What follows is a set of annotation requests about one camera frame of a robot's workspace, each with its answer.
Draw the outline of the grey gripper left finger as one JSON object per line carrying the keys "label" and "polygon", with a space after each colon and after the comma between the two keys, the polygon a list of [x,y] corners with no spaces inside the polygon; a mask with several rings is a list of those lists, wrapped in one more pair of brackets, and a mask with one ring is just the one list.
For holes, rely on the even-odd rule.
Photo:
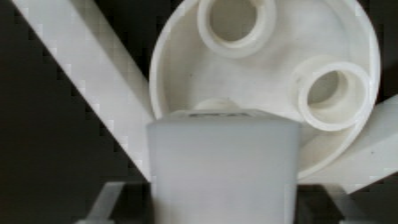
{"label": "grey gripper left finger", "polygon": [[112,212],[123,188],[123,182],[105,183],[89,214],[73,224],[116,224],[116,221],[112,220]]}

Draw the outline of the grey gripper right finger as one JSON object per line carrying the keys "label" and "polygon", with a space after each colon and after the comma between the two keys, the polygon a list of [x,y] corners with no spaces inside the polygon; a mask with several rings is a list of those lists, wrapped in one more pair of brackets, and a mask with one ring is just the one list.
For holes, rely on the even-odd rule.
{"label": "grey gripper right finger", "polygon": [[343,214],[340,224],[380,224],[363,211],[352,198],[352,193],[364,187],[364,185],[356,184],[354,186],[347,186],[329,183],[324,187],[338,210]]}

